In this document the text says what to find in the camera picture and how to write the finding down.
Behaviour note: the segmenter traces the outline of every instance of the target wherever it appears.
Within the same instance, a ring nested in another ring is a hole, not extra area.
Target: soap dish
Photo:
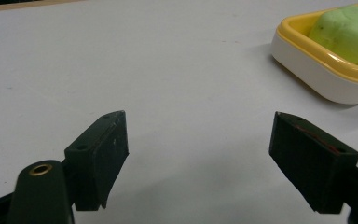
[[[356,105],[358,65],[308,38],[313,24],[323,13],[332,9],[284,19],[276,29],[271,53],[279,63],[324,98],[340,104]]]

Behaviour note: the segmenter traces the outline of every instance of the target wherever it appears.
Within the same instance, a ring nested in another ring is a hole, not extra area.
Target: green soap
[[[325,12],[310,30],[310,39],[358,64],[358,6]]]

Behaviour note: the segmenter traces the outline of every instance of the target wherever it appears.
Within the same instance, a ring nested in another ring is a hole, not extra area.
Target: white surface
[[[355,1],[339,1],[340,6]],[[313,213],[268,154],[275,111],[358,150],[358,105],[270,56],[279,22],[337,1],[87,1],[0,11],[0,196],[127,112],[130,156],[106,210],[76,223],[346,223]]]
[[[358,104],[358,82],[333,73],[278,33],[272,40],[271,54],[324,98],[345,105]]]

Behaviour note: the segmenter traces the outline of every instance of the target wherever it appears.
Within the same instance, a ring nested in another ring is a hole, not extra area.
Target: yellow soap dish rim
[[[324,48],[322,45],[308,38],[310,29],[318,18],[323,13],[333,9],[334,8],[288,17],[278,26],[277,34],[334,74],[358,82],[357,64],[346,61],[329,49]]]

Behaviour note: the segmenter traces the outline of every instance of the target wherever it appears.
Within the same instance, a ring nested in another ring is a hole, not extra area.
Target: brass insert
[[[30,175],[37,176],[37,175],[45,175],[53,168],[50,164],[41,164],[38,165],[30,170]]]

